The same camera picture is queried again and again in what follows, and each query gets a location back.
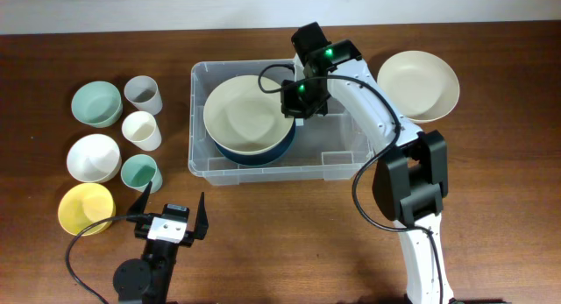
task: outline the table surface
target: table surface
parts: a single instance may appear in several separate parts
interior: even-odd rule
[[[351,182],[287,181],[212,187],[188,170],[189,71],[198,61],[294,55],[295,29],[119,32],[0,37],[0,216],[2,303],[96,303],[70,278],[72,238],[57,222],[60,198],[78,184],[66,155],[80,137],[113,137],[124,159],[141,151],[119,122],[94,129],[73,119],[73,93],[105,80],[123,90],[152,76],[164,109],[162,146],[150,152],[164,187],[149,212],[172,202],[196,209],[205,192],[206,239],[182,249],[169,290],[180,303],[384,303],[401,298],[407,275],[398,237],[365,222]],[[459,299],[554,303],[561,298],[561,22],[330,27],[351,39],[377,74],[389,56],[423,50],[456,71],[461,96],[438,129],[449,146],[450,193],[442,239]],[[359,187],[381,219],[370,190]],[[138,192],[117,177],[105,186],[118,214]],[[144,242],[114,223],[73,251],[75,270],[110,302],[112,276]]]

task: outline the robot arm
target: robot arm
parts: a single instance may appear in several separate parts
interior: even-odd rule
[[[387,107],[368,88],[356,82],[317,76],[354,77],[385,94],[374,81],[360,52],[349,40],[331,44],[317,23],[304,26],[292,38],[297,52],[295,81],[316,77],[304,86],[281,92],[282,111],[287,116],[308,118],[326,114],[327,99],[334,97],[349,111],[367,135],[375,154],[382,152],[395,135]],[[283,87],[292,81],[284,81]],[[444,303],[453,302],[453,292],[444,273],[440,244],[442,199],[448,193],[446,145],[437,132],[423,133],[388,101],[400,119],[401,135],[379,159],[373,183],[374,198],[384,216],[396,228],[422,226],[433,232],[442,271]],[[408,159],[418,164],[408,167]],[[412,304],[437,304],[440,287],[434,251],[420,230],[399,233],[405,259],[407,299]]]

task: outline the white wall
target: white wall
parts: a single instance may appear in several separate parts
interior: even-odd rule
[[[0,33],[561,19],[561,0],[0,0]]]

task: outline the blue plate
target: blue plate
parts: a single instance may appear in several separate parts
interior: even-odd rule
[[[217,145],[218,151],[220,151],[225,156],[225,158],[235,163],[246,166],[262,166],[282,157],[282,155],[284,155],[284,153],[287,152],[288,148],[290,148],[290,146],[292,145],[292,141],[295,138],[295,133],[296,122],[293,122],[290,131],[279,144],[277,144],[274,148],[270,149],[267,152],[262,152],[261,154],[255,155],[237,154],[235,152],[226,150],[216,142],[215,144]]]

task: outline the teal cup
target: teal cup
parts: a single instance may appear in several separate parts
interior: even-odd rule
[[[121,179],[127,187],[140,192],[143,192],[151,181],[151,194],[160,190],[163,182],[156,161],[145,154],[134,155],[125,161],[121,168]]]
[[[111,83],[92,81],[78,89],[72,98],[72,114],[83,124],[108,127],[123,114],[121,93]]]

